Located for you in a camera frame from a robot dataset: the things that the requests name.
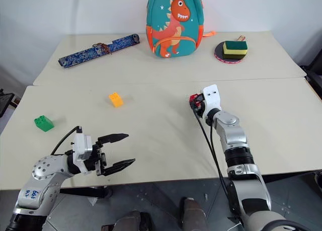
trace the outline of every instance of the yellow toy block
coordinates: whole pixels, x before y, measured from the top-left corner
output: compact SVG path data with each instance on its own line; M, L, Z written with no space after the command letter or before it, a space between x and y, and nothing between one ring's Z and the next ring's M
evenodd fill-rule
M110 94L109 98L112 101L115 108L123 105L123 100L117 93Z

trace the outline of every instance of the green toy block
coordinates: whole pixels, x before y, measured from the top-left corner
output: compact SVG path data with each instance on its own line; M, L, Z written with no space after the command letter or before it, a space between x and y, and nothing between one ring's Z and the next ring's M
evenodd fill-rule
M54 127L54 124L45 115L40 116L39 118L35 119L34 121L35 121L36 126L45 132Z

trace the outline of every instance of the black cable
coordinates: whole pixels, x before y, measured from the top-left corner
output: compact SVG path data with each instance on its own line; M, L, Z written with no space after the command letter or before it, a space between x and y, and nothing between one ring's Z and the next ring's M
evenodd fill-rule
M67 137L69 137L77 128L79 128L79 126L74 127L70 132L68 132L61 140L60 142L56 145L56 147L54 148L54 150L51 152L51 155L53 156L56 152L56 150L59 148L59 146L64 142L64 140L67 139Z
M289 220L282 220L282 219L269 222L263 227L262 231L271 231L274 228L280 227L280 226L290 226L300 231L310 231L308 228L304 227L299 223L289 221Z
M193 106L193 103L191 103L191 105L190 105L190 106L191 106L192 111L193 111L193 113L194 113L194 115L195 115L195 117L196 117L196 119L197 119L197 121L198 121L198 123L199 123L199 125L200 125L200 128L201 128L201 130L202 130L202 133L203 133L203 135L204 135L204 137L205 137L205 139L206 139L206 141L207 141L207 143L208 143L208 146L209 146L210 152L211 152L211 154L212 154L212 157L213 157L213 159L214 159L214 161L215 161L215 164L216 164L216 167L217 167L217 171L218 171L218 174L219 174L220 183L221 183L222 188L223 188L223 191L224 191L224 193L225 193L225 195L226 195L226 197L227 197L227 199L228 199L228 191L227 191L227 187L226 187L226 184L225 184L224 178L223 178L222 173L221 173L220 168L219 168L219 164L218 164L218 161L217 161L217 156L216 156L215 150L214 150L214 148L212 148L212 147L211 147L211 145L210 145L210 142L209 142L209 139L208 139L208 137L207 137L206 131L205 131L204 127L202 126L201 121L199 120L199 117L198 117L198 115L197 115L197 113L196 113L196 111L195 111L195 108L194 108L194 106ZM211 128L211 129L210 129L210 132L211 132L211 135L212 135L212 123L211 123L210 128Z

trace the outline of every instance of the brown string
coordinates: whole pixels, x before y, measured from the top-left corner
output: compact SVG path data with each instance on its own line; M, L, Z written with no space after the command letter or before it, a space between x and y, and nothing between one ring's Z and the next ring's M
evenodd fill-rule
M106 45L104 43L96 43L96 44L93 45L93 47L96 47L96 46L101 46L104 49L105 54L111 54L112 55L108 45Z

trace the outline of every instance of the yellow sponge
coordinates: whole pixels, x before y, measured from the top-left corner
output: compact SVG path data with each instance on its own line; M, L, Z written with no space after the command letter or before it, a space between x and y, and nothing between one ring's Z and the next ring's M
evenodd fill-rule
M120 107L123 105L123 100L117 93L110 94L109 98L112 101L114 107Z
M246 55L247 44L244 41L225 41L223 52L226 55Z

